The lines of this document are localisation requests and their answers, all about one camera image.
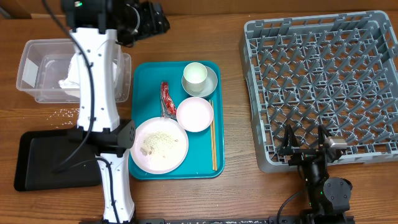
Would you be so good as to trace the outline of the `grey-green small saucer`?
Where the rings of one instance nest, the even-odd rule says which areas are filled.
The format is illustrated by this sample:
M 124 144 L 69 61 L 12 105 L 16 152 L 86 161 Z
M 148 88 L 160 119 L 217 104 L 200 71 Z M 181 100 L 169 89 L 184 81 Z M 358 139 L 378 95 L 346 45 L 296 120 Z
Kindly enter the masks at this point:
M 213 69 L 209 66 L 205 66 L 208 72 L 207 78 L 205 80 L 205 86 L 202 91 L 193 91 L 188 88 L 188 82 L 184 77 L 182 77 L 182 86 L 183 89 L 190 95 L 194 97 L 202 97 L 207 98 L 209 97 L 215 90 L 218 85 L 218 77 Z

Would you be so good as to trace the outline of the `white napkin in bin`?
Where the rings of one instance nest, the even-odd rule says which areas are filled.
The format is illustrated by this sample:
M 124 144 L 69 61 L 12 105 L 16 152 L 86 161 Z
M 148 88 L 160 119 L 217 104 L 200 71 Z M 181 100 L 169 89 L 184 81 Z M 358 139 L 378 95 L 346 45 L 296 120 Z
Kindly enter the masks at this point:
M 58 84 L 62 89 L 70 89 L 70 91 L 66 91 L 65 93 L 79 98 L 80 97 L 80 78 L 78 75 L 78 54 L 74 54 L 69 67 L 68 67 L 68 75 L 66 79 L 59 80 Z M 118 91 L 118 81 L 121 76 L 122 69 L 124 68 L 124 62 L 114 59 L 113 60 L 113 81 L 114 81 L 114 90 Z

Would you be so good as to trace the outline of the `spilled rice grains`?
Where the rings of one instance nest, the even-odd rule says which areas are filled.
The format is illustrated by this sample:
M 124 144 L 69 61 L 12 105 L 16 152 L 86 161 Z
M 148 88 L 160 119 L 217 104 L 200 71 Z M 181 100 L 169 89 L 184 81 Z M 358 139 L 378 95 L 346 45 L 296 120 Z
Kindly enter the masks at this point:
M 60 108 L 45 119 L 55 129 L 69 128 L 77 124 L 79 108 Z

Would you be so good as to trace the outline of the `pink small bowl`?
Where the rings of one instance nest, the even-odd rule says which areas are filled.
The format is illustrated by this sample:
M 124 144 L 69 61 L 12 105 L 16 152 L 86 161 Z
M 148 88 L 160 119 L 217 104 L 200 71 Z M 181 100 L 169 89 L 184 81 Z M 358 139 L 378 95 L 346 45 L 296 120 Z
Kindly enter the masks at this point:
M 177 108 L 177 122 L 183 129 L 199 133 L 210 126 L 214 118 L 213 107 L 200 97 L 183 100 Z

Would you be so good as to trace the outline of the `teal plastic tray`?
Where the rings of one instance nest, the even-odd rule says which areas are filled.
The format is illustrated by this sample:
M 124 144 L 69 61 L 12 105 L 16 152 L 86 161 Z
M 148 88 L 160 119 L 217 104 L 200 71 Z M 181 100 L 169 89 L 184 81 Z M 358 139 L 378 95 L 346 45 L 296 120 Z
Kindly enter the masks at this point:
M 217 87 L 210 95 L 215 109 L 216 158 L 217 170 L 213 170 L 211 156 L 211 133 L 209 129 L 200 133 L 187 133 L 189 149 L 182 164 L 166 174 L 150 174 L 143 171 L 129 159 L 129 172 L 139 180 L 171 179 L 208 179 L 219 176 L 225 166 L 223 98 L 221 90 L 220 68 L 211 61 L 202 64 L 212 69 L 217 77 Z M 176 105 L 188 98 L 182 86 L 183 69 L 188 61 L 180 62 L 147 62 L 139 65 L 134 71 L 132 88 L 131 118 L 139 126 L 146 120 L 161 115 L 160 86 L 169 84 L 170 95 Z

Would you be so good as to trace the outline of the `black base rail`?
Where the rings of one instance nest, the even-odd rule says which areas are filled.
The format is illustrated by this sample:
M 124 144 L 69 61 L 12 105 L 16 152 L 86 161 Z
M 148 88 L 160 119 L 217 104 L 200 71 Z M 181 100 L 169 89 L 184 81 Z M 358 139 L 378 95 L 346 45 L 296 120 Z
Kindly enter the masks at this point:
M 87 223 L 87 224 L 100 224 L 106 223 L 102 220 L 83 220 L 79 223 Z M 276 224 L 277 218 L 276 216 L 269 216 L 268 218 L 257 218 L 257 219 L 229 219 L 229 220 L 209 220 L 209 219 L 196 219 L 196 220 L 164 220 L 163 218 L 151 218 L 151 219 L 139 219 L 133 223 L 139 224 Z M 301 222 L 299 217 L 296 216 L 281 216 L 279 223 L 281 224 L 298 224 L 304 223 Z M 326 221 L 322 220 L 321 222 L 315 223 L 356 223 L 354 217 L 346 217 L 346 222 L 344 221 Z

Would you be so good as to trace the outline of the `white paper cup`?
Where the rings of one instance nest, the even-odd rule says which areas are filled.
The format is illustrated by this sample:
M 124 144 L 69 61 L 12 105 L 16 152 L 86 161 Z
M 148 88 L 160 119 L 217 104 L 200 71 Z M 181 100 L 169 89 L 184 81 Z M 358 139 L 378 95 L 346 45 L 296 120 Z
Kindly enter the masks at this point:
M 208 72 L 206 67 L 199 62 L 189 63 L 183 70 L 185 88 L 190 91 L 199 92 L 205 87 Z

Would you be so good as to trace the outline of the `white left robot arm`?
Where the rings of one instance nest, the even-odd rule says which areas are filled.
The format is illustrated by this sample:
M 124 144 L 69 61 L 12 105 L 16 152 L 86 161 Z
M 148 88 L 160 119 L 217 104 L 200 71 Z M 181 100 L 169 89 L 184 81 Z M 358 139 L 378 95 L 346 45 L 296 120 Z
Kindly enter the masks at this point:
M 81 142 L 76 152 L 94 147 L 105 202 L 101 222 L 135 223 L 128 160 L 136 127 L 133 120 L 121 119 L 116 107 L 114 49 L 164 34 L 170 23 L 158 2 L 64 0 L 61 7 L 66 24 L 60 28 L 75 45 L 80 80 L 80 112 L 71 133 Z

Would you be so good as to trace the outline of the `grey dishwasher rack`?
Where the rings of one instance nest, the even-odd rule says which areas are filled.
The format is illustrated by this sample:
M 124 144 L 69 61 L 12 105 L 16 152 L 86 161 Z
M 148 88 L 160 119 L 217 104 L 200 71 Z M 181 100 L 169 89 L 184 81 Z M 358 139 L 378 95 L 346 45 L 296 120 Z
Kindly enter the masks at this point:
M 257 165 L 287 172 L 285 127 L 346 139 L 340 163 L 397 160 L 397 37 L 383 11 L 248 21 L 239 43 Z

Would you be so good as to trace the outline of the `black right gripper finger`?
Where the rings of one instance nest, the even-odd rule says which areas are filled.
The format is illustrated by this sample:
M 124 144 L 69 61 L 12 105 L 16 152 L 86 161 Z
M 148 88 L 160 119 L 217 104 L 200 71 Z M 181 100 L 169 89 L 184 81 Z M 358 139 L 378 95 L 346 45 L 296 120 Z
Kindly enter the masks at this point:
M 293 129 L 292 129 L 291 125 L 289 125 L 289 124 L 285 127 L 284 138 L 282 140 L 282 147 L 284 147 L 284 148 L 299 147 L 297 138 L 295 137 Z
M 327 130 L 327 128 L 320 124 L 318 126 L 318 148 L 323 148 L 323 147 L 328 147 L 328 141 L 326 140 L 328 137 L 331 137 L 330 132 Z

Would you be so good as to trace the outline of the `red snack wrapper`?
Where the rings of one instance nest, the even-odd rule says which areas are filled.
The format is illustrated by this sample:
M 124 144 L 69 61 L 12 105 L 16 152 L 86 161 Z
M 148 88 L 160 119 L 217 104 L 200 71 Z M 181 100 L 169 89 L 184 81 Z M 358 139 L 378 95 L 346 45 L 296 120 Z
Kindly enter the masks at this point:
M 177 108 L 169 94 L 169 84 L 167 82 L 161 83 L 160 100 L 162 107 L 162 116 L 165 118 L 177 119 Z

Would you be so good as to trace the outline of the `pink plate with rice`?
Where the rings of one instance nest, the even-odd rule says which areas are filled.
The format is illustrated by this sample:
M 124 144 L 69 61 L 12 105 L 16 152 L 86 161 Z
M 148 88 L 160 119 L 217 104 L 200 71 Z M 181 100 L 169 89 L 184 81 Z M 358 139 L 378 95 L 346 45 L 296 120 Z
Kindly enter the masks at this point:
M 155 117 L 136 129 L 130 155 L 141 170 L 150 174 L 166 174 L 182 164 L 188 148 L 187 133 L 175 120 Z

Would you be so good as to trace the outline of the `wooden chopstick left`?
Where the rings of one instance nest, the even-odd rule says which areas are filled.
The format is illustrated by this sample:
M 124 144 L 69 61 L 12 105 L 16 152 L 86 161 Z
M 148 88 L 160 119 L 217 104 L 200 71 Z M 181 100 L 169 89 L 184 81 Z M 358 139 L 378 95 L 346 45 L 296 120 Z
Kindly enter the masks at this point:
M 213 127 L 213 124 L 214 124 L 214 107 L 213 107 L 213 102 L 212 102 L 212 100 L 209 100 L 209 104 L 211 105 L 211 107 L 212 107 L 212 112 L 213 112 L 213 118 L 212 118 L 212 121 L 211 121 L 211 124 L 210 124 L 210 131 L 211 131 L 211 158 L 212 158 L 212 169 L 213 170 L 216 170 L 216 165 L 215 165 L 215 144 L 214 144 L 214 127 Z

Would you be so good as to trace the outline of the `clear plastic bin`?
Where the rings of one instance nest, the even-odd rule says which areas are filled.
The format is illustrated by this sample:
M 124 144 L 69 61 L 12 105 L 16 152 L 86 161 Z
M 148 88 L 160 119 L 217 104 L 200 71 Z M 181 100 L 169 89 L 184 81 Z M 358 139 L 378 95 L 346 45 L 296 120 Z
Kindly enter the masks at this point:
M 59 80 L 66 79 L 75 54 L 69 39 L 30 40 L 19 64 L 16 88 L 35 98 L 38 103 L 79 103 L 80 98 L 66 94 Z

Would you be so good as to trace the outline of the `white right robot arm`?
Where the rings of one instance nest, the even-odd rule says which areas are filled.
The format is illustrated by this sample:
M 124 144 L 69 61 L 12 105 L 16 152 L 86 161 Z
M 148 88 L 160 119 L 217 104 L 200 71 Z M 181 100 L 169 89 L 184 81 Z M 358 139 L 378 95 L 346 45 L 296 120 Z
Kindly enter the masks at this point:
M 354 217 L 346 216 L 350 209 L 349 200 L 352 183 L 344 178 L 330 177 L 327 166 L 338 160 L 348 149 L 348 143 L 333 136 L 323 125 L 318 126 L 318 146 L 305 149 L 300 146 L 291 125 L 285 128 L 284 138 L 278 153 L 289 156 L 289 166 L 297 170 L 305 181 L 305 188 L 289 197 L 279 208 L 277 223 L 354 223 Z M 306 192 L 310 208 L 304 209 L 297 217 L 281 217 L 283 208 L 292 199 Z

